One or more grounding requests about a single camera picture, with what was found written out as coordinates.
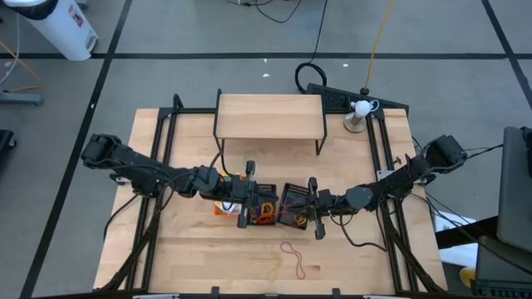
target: black cable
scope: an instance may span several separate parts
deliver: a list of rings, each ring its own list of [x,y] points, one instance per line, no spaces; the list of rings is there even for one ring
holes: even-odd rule
[[[263,3],[257,3],[255,1],[255,3],[249,3],[249,2],[243,2],[241,4],[238,4],[237,2],[232,2],[230,0],[225,0],[227,3],[230,3],[230,4],[233,4],[233,5],[238,5],[238,6],[245,6],[245,7],[252,7],[252,6],[263,6],[263,5],[266,5],[266,4],[270,4],[273,0],[268,0],[266,2],[263,2]]]
[[[346,239],[349,241],[349,243],[351,245],[353,245],[354,247],[357,247],[357,248],[361,248],[361,247],[364,247],[364,246],[373,246],[375,248],[379,248],[381,249],[383,252],[386,252],[387,250],[382,247],[381,245],[379,244],[375,244],[373,242],[364,242],[364,243],[361,243],[361,244],[357,244],[355,242],[353,242],[351,240],[351,237],[349,237],[349,234],[347,234],[347,230],[345,228],[346,224],[343,223],[343,213],[340,212],[340,228],[342,228],[342,231],[343,231],[343,234],[346,236]]]
[[[478,156],[478,155],[481,155],[481,154],[487,153],[487,152],[492,151],[492,150],[494,150],[494,149],[501,148],[502,146],[503,146],[503,145],[496,145],[496,146],[490,147],[490,148],[488,148],[488,149],[485,149],[485,150],[481,151],[480,153],[472,154],[471,156],[467,157],[467,159],[475,158],[475,157]]]
[[[109,228],[109,225],[111,224],[111,222],[113,221],[113,219],[116,217],[116,215],[118,215],[118,213],[120,213],[122,210],[124,210],[124,208],[126,208],[127,206],[129,206],[137,197],[139,196],[139,194],[135,194],[135,196],[133,196],[130,200],[128,200],[126,203],[124,203],[121,207],[119,207],[110,217],[109,217],[109,220],[107,220],[107,223],[106,223],[106,226],[104,227],[103,229],[103,240],[105,241],[106,240],[106,236],[107,236],[107,229]]]
[[[416,145],[417,147],[421,150],[423,149],[423,147],[420,145],[419,141],[417,141],[416,137],[414,137],[414,135],[412,136],[412,140],[414,140],[414,142],[416,142]]]
[[[213,170],[214,168],[214,163],[216,163],[216,160],[218,160],[218,158],[221,156],[221,153],[218,152],[217,154],[214,155],[214,158],[212,161],[210,161],[210,164],[209,164],[209,170],[207,170],[207,184],[209,183],[209,179],[210,179],[210,172]]]
[[[279,21],[279,20],[276,20],[272,17],[270,17],[269,15],[267,15],[266,13],[264,13],[263,11],[260,10],[260,5],[257,3],[258,0],[255,0],[255,8],[257,8],[257,10],[260,12],[260,14],[262,14],[263,16],[267,17],[268,19],[276,22],[276,23],[279,23],[279,24],[283,24],[285,22],[288,22],[288,20],[290,20],[290,18],[293,16],[293,14],[298,10],[298,7],[299,7],[299,4],[301,4],[301,1],[302,0],[299,0],[298,2],[298,5],[296,5],[296,7],[292,10],[292,12],[290,13],[290,15],[286,18],[286,20],[283,20],[283,21]]]
[[[529,269],[526,269],[525,267],[522,267],[521,265],[518,265],[516,264],[515,262],[512,262],[508,259],[506,259],[505,257],[502,257],[499,253],[491,250],[491,248],[487,247],[485,244],[482,244],[482,243],[479,243],[478,240],[476,240],[473,236],[471,236],[464,228],[462,228],[460,225],[456,224],[454,221],[450,220],[448,217],[446,217],[445,215],[441,214],[437,209],[436,207],[434,206],[434,204],[432,204],[432,202],[429,200],[429,199],[425,199],[426,202],[432,206],[434,208],[434,210],[436,211],[436,213],[438,214],[439,217],[447,220],[449,223],[451,223],[452,225],[454,225],[458,230],[460,230],[467,238],[469,238],[473,243],[478,243],[479,246],[482,246],[483,248],[485,248],[487,251],[491,252],[493,255],[495,255],[496,257],[498,257],[500,260],[508,263],[509,265],[521,270],[522,272],[525,272],[529,275],[532,275],[532,271],[530,271]]]
[[[327,3],[328,3],[328,0],[325,0],[325,4],[323,5],[322,21],[319,24],[318,39],[316,40],[316,46],[314,47],[313,56],[310,59],[310,61],[304,62],[304,63],[300,64],[296,68],[296,73],[295,73],[296,86],[298,87],[299,92],[301,92],[303,95],[306,94],[307,91],[301,86],[301,83],[299,83],[299,72],[305,66],[309,66],[309,67],[313,68],[319,74],[319,76],[322,78],[322,86],[327,86],[327,75],[325,75],[325,71],[323,71],[323,69],[321,67],[319,67],[319,66],[317,66],[317,65],[312,63],[314,61],[314,58],[316,57],[316,52],[318,51],[319,38],[322,35],[323,20],[325,19],[325,10],[327,9]]]
[[[231,174],[229,171],[227,171],[227,168],[225,167],[225,157],[224,157],[224,154],[221,154],[220,153],[220,157],[222,159],[222,169],[224,170],[225,174],[227,174],[229,177],[233,178],[233,177],[236,177],[238,175],[236,174]]]
[[[348,220],[345,224],[343,224],[343,225],[348,225],[348,224],[351,222],[352,217],[353,217],[354,215],[355,215],[355,214],[351,214],[351,217],[349,218],[349,220]],[[336,224],[337,226],[340,226],[340,225],[341,225],[340,223],[336,222],[336,220],[334,220],[334,218],[333,218],[332,215],[331,215],[331,221],[332,221],[334,224]]]
[[[457,216],[458,218],[460,218],[463,222],[467,223],[467,224],[473,224],[473,223],[470,223],[469,221],[467,221],[467,219],[461,217],[457,212],[453,211],[451,208],[447,207],[446,205],[444,205],[441,201],[439,201],[438,199],[436,199],[434,196],[432,196],[431,194],[429,194],[428,192],[425,192],[426,195],[428,195],[432,200],[436,201],[440,206],[442,206],[443,208],[446,208],[449,212],[453,213],[455,216]],[[472,225],[473,228],[475,228],[477,231],[479,231],[480,233],[483,233],[485,236],[488,236],[488,237],[491,237],[493,238],[493,236],[490,234],[490,233],[487,233],[486,231],[484,231],[483,229],[475,226],[475,225]]]

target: metal stand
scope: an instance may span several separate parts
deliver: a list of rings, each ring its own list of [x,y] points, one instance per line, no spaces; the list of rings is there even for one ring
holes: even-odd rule
[[[0,104],[33,104],[39,106],[43,101],[42,96],[37,94],[0,92]]]

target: black stripe on floor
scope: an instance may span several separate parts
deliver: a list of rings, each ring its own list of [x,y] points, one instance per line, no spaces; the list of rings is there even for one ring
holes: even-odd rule
[[[508,42],[508,39],[506,38],[506,35],[503,32],[502,27],[500,26],[499,20],[497,19],[497,16],[495,15],[493,8],[491,7],[490,1],[482,0],[482,5],[484,5],[484,9],[488,14],[488,17],[490,18],[491,25],[493,26],[493,29],[495,29],[495,33],[499,38],[499,42],[502,45],[502,48],[505,50],[506,55],[508,56],[508,60],[510,61],[512,69],[514,70],[515,77],[517,78],[517,81],[521,86],[521,90],[525,94],[525,98],[529,102],[530,108],[532,108],[532,90],[530,89],[528,79],[523,73],[519,62],[517,61],[519,55],[514,54],[514,51],[512,50],[512,47],[510,46],[510,43]]]
[[[93,53],[91,59],[106,59],[108,54]],[[311,52],[235,52],[235,53],[113,53],[112,59],[199,60],[199,59],[310,59]],[[371,53],[317,53],[317,59],[369,59]],[[532,59],[532,53],[519,54],[520,59]],[[0,59],[11,59],[0,53]],[[21,53],[21,59],[64,59],[60,53]],[[504,53],[377,53],[375,59],[405,60],[498,60]]]
[[[57,192],[56,199],[53,203],[52,211],[50,212],[50,216],[48,216],[46,227],[44,228],[44,232],[41,236],[41,241],[39,242],[39,245],[37,247],[37,252],[33,257],[32,265],[30,266],[26,281],[24,282],[24,286],[22,287],[22,292],[20,295],[21,298],[31,298],[33,290],[35,289],[35,285],[37,284],[37,279],[39,278],[39,273],[41,272],[42,264],[44,263],[48,248],[50,247],[50,243],[52,242],[53,233],[56,230],[59,215],[61,214],[65,199],[67,198],[68,189],[70,188],[72,177],[76,170],[81,150],[85,143],[86,135],[89,131],[89,127],[91,126],[92,116],[94,115],[94,111],[96,109],[98,101],[100,100],[101,90],[103,89],[103,86],[106,83],[107,73],[109,72],[109,67],[111,66],[112,62],[112,54],[115,52],[116,46],[118,45],[118,41],[120,39],[120,35],[122,34],[124,24],[126,23],[127,15],[130,11],[132,1],[133,0],[126,0],[124,3],[124,7],[122,8],[120,18],[118,20],[115,32],[113,33],[113,37],[111,39],[111,44],[109,46],[106,58],[100,70],[100,75],[98,75],[98,79],[96,80],[96,85],[92,92],[89,104],[86,108],[85,116],[83,117],[83,121],[81,123],[81,128],[79,130],[79,133],[77,134],[74,149],[71,152],[70,159],[68,160],[68,165],[66,166],[65,174],[63,175],[61,184],[59,185],[59,191]]]

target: cable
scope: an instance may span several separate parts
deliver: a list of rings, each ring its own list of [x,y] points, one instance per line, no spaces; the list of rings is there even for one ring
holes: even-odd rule
[[[283,248],[283,245],[284,244],[288,244],[290,246],[290,250],[284,250]],[[292,244],[290,242],[287,242],[287,241],[284,241],[281,243],[281,245],[279,245],[281,247],[281,251],[282,252],[285,252],[285,253],[290,253],[290,254],[293,254],[294,256],[296,256],[296,258],[298,259],[298,262],[296,263],[296,276],[298,277],[298,279],[305,279],[305,277],[307,276],[307,274],[305,273],[305,270],[303,269],[303,256],[301,255],[301,253],[295,249],[293,249],[292,247]]]
[[[257,1],[255,1],[255,3],[243,2],[243,3],[240,3],[240,4],[238,4],[237,2],[232,2],[230,0],[225,0],[225,1],[227,3],[233,4],[233,5],[252,7],[252,6],[263,6],[263,5],[266,5],[266,4],[270,4],[273,0],[268,0],[268,1],[263,2],[263,3],[257,3]]]
[[[19,36],[20,36],[20,34],[18,33],[17,34],[17,40],[18,41],[20,41],[20,37]],[[4,44],[2,41],[0,41],[0,46],[2,46],[6,50],[6,52],[9,53],[9,55],[11,55],[13,58],[15,58],[15,60],[17,60],[18,63],[21,64],[21,66],[23,66],[29,73],[31,73],[33,75],[33,77],[35,77],[35,79],[37,79],[39,81],[41,80],[41,77],[37,74],[37,72],[34,71],[29,65],[27,65],[26,62],[24,62],[24,60],[19,59],[18,58],[18,54],[13,53],[13,51],[11,51],[11,49],[9,49],[9,47],[6,46],[6,44]]]
[[[384,18],[382,19],[382,22],[381,22],[381,26],[379,27],[377,38],[375,39],[375,43],[373,44],[372,55],[369,59],[369,66],[367,68],[366,85],[364,85],[364,90],[367,91],[367,94],[369,94],[369,89],[367,88],[369,86],[369,80],[372,77],[373,59],[375,57],[375,53],[377,52],[377,47],[379,45],[379,41],[381,40],[381,35],[382,35],[382,32],[384,31],[384,27],[386,26],[388,18],[390,17],[390,13],[392,12],[392,7],[393,7],[393,0],[390,0],[388,3],[388,9],[386,10],[386,14],[384,15]]]
[[[270,20],[272,20],[272,21],[274,21],[274,22],[276,22],[276,23],[283,24],[283,23],[285,23],[285,22],[288,22],[288,20],[290,20],[290,18],[293,16],[293,14],[298,10],[299,4],[301,4],[301,1],[302,1],[302,0],[299,0],[298,5],[296,5],[296,7],[292,10],[292,12],[290,13],[290,15],[286,18],[286,20],[283,20],[283,21],[276,20],[276,19],[270,17],[269,15],[267,15],[266,13],[264,13],[263,11],[261,11],[260,8],[259,8],[261,5],[259,5],[259,4],[257,3],[257,1],[258,1],[258,0],[255,0],[255,4],[254,4],[254,6],[255,6],[255,8],[257,8],[257,10],[260,12],[260,14],[262,14],[263,16],[267,17],[268,19],[270,19]]]
[[[107,220],[107,223],[106,223],[106,226],[104,227],[103,229],[103,240],[105,241],[106,240],[106,236],[107,236],[107,229],[109,228],[109,225],[111,224],[111,221],[113,221],[113,219],[116,217],[116,215],[118,215],[118,213],[120,213],[122,210],[124,210],[124,208],[126,208],[127,206],[129,206],[137,197],[139,196],[139,194],[135,194],[135,196],[133,196],[130,200],[128,200],[126,203],[124,203],[121,207],[119,207],[116,212],[114,212],[110,217],[109,217],[109,220]]]
[[[2,44],[2,46],[9,52],[11,52],[11,50],[9,50],[9,48],[2,42],[0,41],[0,43]],[[5,82],[5,80],[11,75],[11,73],[13,72],[13,69],[15,68],[15,65],[17,64],[18,62],[18,55],[20,54],[20,17],[17,13],[17,55],[14,56],[15,58],[15,61],[13,62],[13,64],[11,64],[11,67],[9,68],[9,71],[6,72],[6,75],[0,80],[0,85]]]
[[[317,66],[317,65],[312,63],[314,61],[314,58],[316,57],[316,52],[318,51],[319,38],[322,35],[323,20],[325,19],[325,11],[327,9],[327,3],[328,3],[328,0],[325,0],[325,4],[323,5],[322,21],[319,24],[318,39],[316,40],[316,46],[314,46],[313,56],[308,62],[304,62],[304,63],[300,64],[296,68],[296,73],[295,73],[296,86],[298,87],[299,92],[301,94],[303,94],[303,95],[306,94],[307,91],[299,83],[299,72],[305,66],[309,66],[309,67],[313,68],[319,74],[319,76],[322,78],[322,86],[327,86],[327,75],[325,75],[325,71],[323,71],[323,69],[321,67],[319,67],[319,66]]]
[[[342,231],[343,231],[343,234],[346,236],[346,239],[349,241],[349,243],[351,245],[353,245],[354,247],[357,247],[357,248],[361,248],[361,247],[364,247],[364,246],[373,246],[373,247],[376,247],[376,248],[379,248],[381,249],[383,252],[386,252],[387,250],[382,247],[381,245],[379,244],[375,244],[373,242],[364,242],[364,243],[361,243],[361,244],[357,244],[355,242],[353,242],[351,240],[351,237],[349,237],[349,234],[347,234],[347,230],[345,228],[345,224],[343,223],[343,213],[340,213],[340,228],[342,228]]]
[[[412,140],[414,140],[414,142],[416,142],[416,145],[417,147],[421,150],[423,149],[423,147],[419,144],[419,141],[417,141],[416,137],[414,137],[414,135],[412,136]]]
[[[348,224],[351,222],[351,220],[352,220],[352,218],[353,218],[354,215],[355,215],[355,214],[351,214],[351,217],[349,218],[349,220],[348,220],[345,224],[343,224],[343,225],[348,225]],[[336,224],[337,226],[340,226],[340,223],[336,222],[336,220],[334,220],[334,218],[333,218],[332,215],[331,215],[331,221],[332,221],[334,224]]]
[[[227,171],[227,168],[225,167],[225,157],[223,153],[220,153],[220,157],[222,159],[222,169],[224,170],[224,172],[231,178],[239,176],[237,174],[231,174],[229,171]]]
[[[525,267],[522,267],[521,265],[518,265],[516,264],[515,262],[512,262],[508,259],[506,259],[505,257],[502,257],[499,253],[491,250],[491,248],[487,247],[485,244],[482,244],[482,243],[479,243],[477,239],[475,239],[473,236],[471,236],[464,228],[462,228],[460,225],[456,224],[454,221],[450,220],[447,216],[441,214],[437,209],[436,207],[434,206],[434,204],[432,204],[432,202],[429,200],[429,199],[425,199],[426,202],[431,205],[436,213],[438,214],[438,216],[440,216],[441,218],[447,220],[449,223],[451,223],[452,225],[454,225],[458,230],[460,230],[467,238],[469,238],[473,243],[478,243],[479,246],[482,246],[483,248],[485,248],[487,251],[491,252],[493,255],[495,255],[496,257],[498,257],[500,260],[508,263],[509,265],[521,270],[522,272],[525,272],[529,275],[532,275],[532,271],[530,271],[529,269],[526,269]]]
[[[496,145],[496,146],[490,147],[490,148],[488,148],[488,149],[485,149],[485,150],[481,151],[480,153],[472,154],[471,156],[467,157],[466,160],[471,159],[471,158],[475,158],[475,157],[478,156],[478,155],[481,155],[481,154],[487,153],[487,152],[492,151],[492,150],[494,150],[494,149],[501,148],[502,146],[503,146],[503,145]]]

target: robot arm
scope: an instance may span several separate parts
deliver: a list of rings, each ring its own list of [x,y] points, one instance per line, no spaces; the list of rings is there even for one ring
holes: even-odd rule
[[[86,167],[91,169],[112,169],[129,179],[136,194],[158,197],[166,187],[179,195],[192,198],[198,192],[203,199],[221,200],[242,204],[237,226],[246,228],[248,208],[261,203],[275,202],[275,194],[259,191],[254,182],[255,163],[246,164],[246,180],[223,179],[215,168],[207,166],[172,168],[161,162],[135,152],[112,135],[93,135],[81,153]]]
[[[356,214],[361,209],[373,211],[383,199],[404,198],[417,180],[429,184],[436,174],[448,174],[461,167],[467,159],[466,152],[452,136],[441,136],[430,142],[419,155],[406,156],[406,165],[375,183],[361,184],[346,190],[343,195],[332,195],[329,189],[318,190],[315,178],[308,181],[309,196],[300,213],[316,222],[315,235],[325,237],[321,217]]]

